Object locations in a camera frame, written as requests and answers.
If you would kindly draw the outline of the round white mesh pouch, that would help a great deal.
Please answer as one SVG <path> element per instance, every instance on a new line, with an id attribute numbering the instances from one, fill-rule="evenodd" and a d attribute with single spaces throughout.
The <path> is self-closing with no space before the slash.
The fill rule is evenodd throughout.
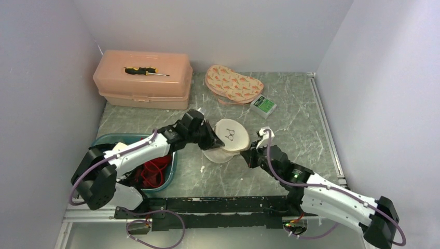
<path id="1" fill-rule="evenodd" d="M 213 163 L 226 163 L 250 148 L 250 136 L 246 128 L 235 120 L 219 120 L 214 132 L 225 145 L 203 151 L 204 156 Z"/>

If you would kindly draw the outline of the floral mesh laundry bag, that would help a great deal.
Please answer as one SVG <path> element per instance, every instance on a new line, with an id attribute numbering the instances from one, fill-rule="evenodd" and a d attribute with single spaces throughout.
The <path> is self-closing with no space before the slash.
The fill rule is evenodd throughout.
<path id="1" fill-rule="evenodd" d="M 260 80 L 221 65 L 213 65 L 208 69 L 204 84 L 222 104 L 251 103 L 264 89 Z"/>

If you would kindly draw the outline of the red satin bra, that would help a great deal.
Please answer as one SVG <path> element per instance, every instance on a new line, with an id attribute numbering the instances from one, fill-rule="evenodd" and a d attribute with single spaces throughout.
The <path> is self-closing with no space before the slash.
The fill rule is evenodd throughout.
<path id="1" fill-rule="evenodd" d="M 134 175 L 134 182 L 144 189 L 153 189 L 165 183 L 166 169 L 172 162 L 172 156 L 166 155 L 145 162 L 138 166 Z"/>

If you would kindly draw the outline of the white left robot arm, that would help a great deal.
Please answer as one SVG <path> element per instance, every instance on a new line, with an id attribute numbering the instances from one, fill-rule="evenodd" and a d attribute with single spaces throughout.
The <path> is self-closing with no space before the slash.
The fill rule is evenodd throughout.
<path id="1" fill-rule="evenodd" d="M 153 133 L 123 149 L 100 151 L 90 147 L 71 178 L 69 203 L 87 205 L 98 210 L 105 205 L 129 210 L 137 218 L 149 211 L 149 200 L 143 191 L 118 182 L 122 176 L 145 162 L 171 155 L 196 144 L 201 150 L 223 147 L 204 114 L 191 109 L 174 124 L 155 129 Z"/>

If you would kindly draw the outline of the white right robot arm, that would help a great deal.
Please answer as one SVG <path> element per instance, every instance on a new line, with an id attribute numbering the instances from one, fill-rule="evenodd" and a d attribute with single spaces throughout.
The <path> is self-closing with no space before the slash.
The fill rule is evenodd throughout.
<path id="1" fill-rule="evenodd" d="M 240 155 L 249 168 L 261 168 L 287 190 L 286 209 L 292 215 L 309 213 L 353 229 L 376 248 L 406 245 L 391 199 L 363 196 L 340 187 L 311 169 L 291 162 L 278 146 L 255 145 Z"/>

